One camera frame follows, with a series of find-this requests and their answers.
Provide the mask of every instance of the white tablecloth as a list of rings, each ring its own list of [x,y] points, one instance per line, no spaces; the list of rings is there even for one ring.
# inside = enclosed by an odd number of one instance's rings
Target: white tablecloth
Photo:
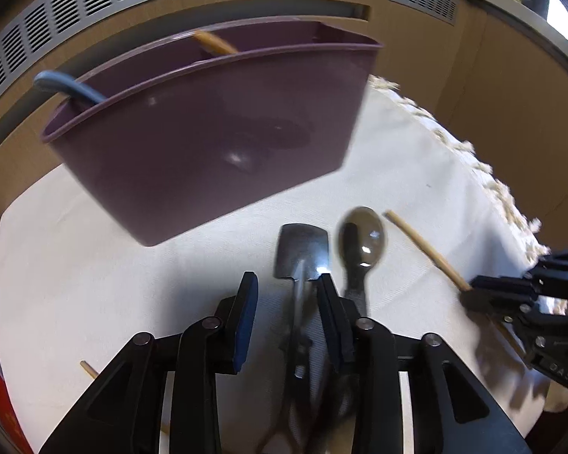
[[[182,332],[212,314],[251,270],[259,277],[260,297],[248,362],[239,376],[219,376],[217,383],[223,445],[235,454],[254,452],[281,394],[284,357],[278,344],[291,284],[271,272],[282,224],[329,230],[340,290],[345,276],[332,235],[358,205],[397,212],[467,280],[477,274],[518,275],[530,266],[526,255],[533,253],[526,251],[534,248],[534,239],[514,236],[517,227],[510,228],[504,209],[492,201],[500,192],[488,194],[482,186],[492,178],[484,174],[481,180],[468,165],[477,162],[473,156],[455,152],[468,148],[379,84],[381,91],[367,88],[339,171],[156,247],[136,243],[63,166],[5,211],[0,360],[35,451],[88,387],[81,359],[101,370],[137,332],[156,337]],[[431,121],[440,138],[421,121]],[[443,336],[525,435],[541,413],[547,381],[527,371],[485,320],[469,317],[451,282],[403,233],[384,223],[385,256],[367,281],[371,317],[401,335]]]

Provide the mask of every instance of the purple container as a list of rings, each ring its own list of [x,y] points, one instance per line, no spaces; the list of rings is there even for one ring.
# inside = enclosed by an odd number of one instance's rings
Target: purple container
[[[137,48],[81,78],[106,101],[64,101],[41,134],[146,246],[338,169],[381,47],[289,17],[206,30],[240,53]]]

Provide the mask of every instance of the wooden chopstick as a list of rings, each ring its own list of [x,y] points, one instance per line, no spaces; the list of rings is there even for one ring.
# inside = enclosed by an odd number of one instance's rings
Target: wooden chopstick
[[[433,261],[434,265],[442,271],[452,282],[456,285],[456,287],[462,291],[466,292],[467,290],[471,290],[471,285],[467,283],[467,281],[456,271],[448,261],[444,259],[439,252],[435,250],[435,248],[428,243],[425,239],[423,239],[419,233],[414,230],[414,228],[410,227],[400,216],[392,212],[392,210],[388,210],[383,213],[383,216],[391,221],[394,225],[396,225],[402,232],[404,232],[409,239],[415,243],[415,245],[429,258]],[[494,327],[498,330],[498,332],[503,335],[503,338],[509,343],[509,345],[513,348],[515,353],[521,358],[522,362],[526,363],[524,360],[526,353],[518,344],[516,339],[513,335],[509,332],[509,330],[503,326],[502,323],[498,321],[490,320]]]
[[[86,373],[95,380],[98,376],[98,372],[92,368],[92,366],[86,360],[80,360],[80,367],[86,370]],[[170,425],[166,425],[165,423],[160,423],[160,430],[162,433],[170,435]]]
[[[227,41],[207,31],[194,31],[194,38],[215,54],[235,54],[238,52]]]

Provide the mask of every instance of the blue curved utensil handle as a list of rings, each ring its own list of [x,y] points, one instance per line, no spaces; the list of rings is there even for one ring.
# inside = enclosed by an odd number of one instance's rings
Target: blue curved utensil handle
[[[71,97],[82,99],[91,104],[99,104],[106,96],[74,77],[60,71],[43,70],[34,77],[34,87],[45,92],[63,92]]]

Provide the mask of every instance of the metal spatula head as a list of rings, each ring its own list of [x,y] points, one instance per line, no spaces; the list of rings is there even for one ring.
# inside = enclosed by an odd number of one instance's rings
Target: metal spatula head
[[[282,225],[274,277],[317,280],[330,271],[329,262],[327,231],[304,223]]]

